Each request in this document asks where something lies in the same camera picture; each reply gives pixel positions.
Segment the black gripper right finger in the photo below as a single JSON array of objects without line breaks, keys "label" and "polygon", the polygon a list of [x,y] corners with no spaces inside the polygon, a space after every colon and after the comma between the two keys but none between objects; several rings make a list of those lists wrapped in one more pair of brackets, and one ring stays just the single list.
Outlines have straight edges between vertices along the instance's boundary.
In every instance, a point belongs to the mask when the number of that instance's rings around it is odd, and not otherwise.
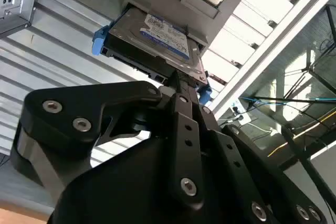
[{"label": "black gripper right finger", "polygon": [[201,143],[209,152],[220,209],[231,223],[327,223],[323,212],[268,161],[236,126],[221,128],[213,113],[188,88]]}]

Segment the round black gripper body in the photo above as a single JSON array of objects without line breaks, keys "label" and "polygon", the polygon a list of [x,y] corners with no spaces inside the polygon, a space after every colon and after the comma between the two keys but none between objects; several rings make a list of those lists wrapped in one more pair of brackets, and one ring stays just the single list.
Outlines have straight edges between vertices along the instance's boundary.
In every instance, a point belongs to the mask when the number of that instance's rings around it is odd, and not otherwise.
[{"label": "round black gripper body", "polygon": [[147,140],[84,173],[62,193],[49,223],[253,223],[250,203],[234,185],[224,153],[233,140],[220,136],[202,155],[204,203],[198,210],[170,195],[170,146]]}]

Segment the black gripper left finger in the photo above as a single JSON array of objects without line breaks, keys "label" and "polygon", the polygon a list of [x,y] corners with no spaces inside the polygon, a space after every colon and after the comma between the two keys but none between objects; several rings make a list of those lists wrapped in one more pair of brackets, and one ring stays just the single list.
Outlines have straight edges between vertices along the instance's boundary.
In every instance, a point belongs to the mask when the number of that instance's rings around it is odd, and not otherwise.
[{"label": "black gripper left finger", "polygon": [[77,177],[147,140],[169,153],[170,195],[198,210],[204,203],[199,125],[188,88],[175,73],[166,95],[149,82],[35,90],[25,99],[12,153],[32,169],[55,207]]}]

